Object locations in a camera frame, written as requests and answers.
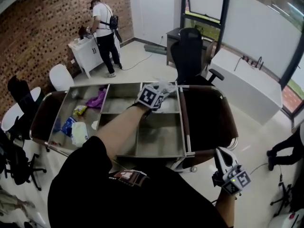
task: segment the purple cloth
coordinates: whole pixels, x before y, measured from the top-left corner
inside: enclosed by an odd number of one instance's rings
[[[86,103],[87,107],[91,108],[101,108],[103,106],[103,101],[105,98],[106,89],[99,89],[98,97],[93,97],[89,99]]]

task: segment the black desk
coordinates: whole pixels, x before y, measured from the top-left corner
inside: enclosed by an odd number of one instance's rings
[[[181,40],[181,37],[179,36],[180,28],[175,28],[174,30],[171,30],[167,33],[167,65],[169,62],[174,63],[172,55],[171,55],[171,46]],[[202,47],[202,70],[205,67],[205,63],[207,62],[208,58],[211,56],[212,48],[215,44],[215,41],[210,42],[207,40],[203,40],[203,47]]]

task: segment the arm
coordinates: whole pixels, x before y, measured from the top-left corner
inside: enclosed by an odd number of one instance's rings
[[[97,30],[99,24],[100,24],[100,16],[94,16],[94,23],[93,26],[91,27],[91,33],[95,33],[95,31]]]
[[[234,226],[235,199],[235,196],[230,196],[225,190],[222,189],[215,205],[228,227]]]
[[[132,106],[100,129],[96,136],[105,145],[107,155],[113,159],[128,137],[136,130],[140,119],[149,108]]]

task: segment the chair wheel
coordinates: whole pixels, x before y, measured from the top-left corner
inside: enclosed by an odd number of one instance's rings
[[[198,171],[198,168],[197,168],[196,166],[192,166],[192,167],[190,168],[190,171],[191,171],[191,172],[197,172],[197,171]]]

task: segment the brick wall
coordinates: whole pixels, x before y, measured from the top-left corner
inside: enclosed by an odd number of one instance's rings
[[[50,69],[59,63],[71,74],[79,68],[70,60],[68,43],[78,37],[81,25],[92,24],[91,0],[19,0],[0,15],[0,119],[15,104],[7,90],[16,75],[30,89],[51,89]],[[119,16],[123,40],[133,37],[130,0],[101,0]]]

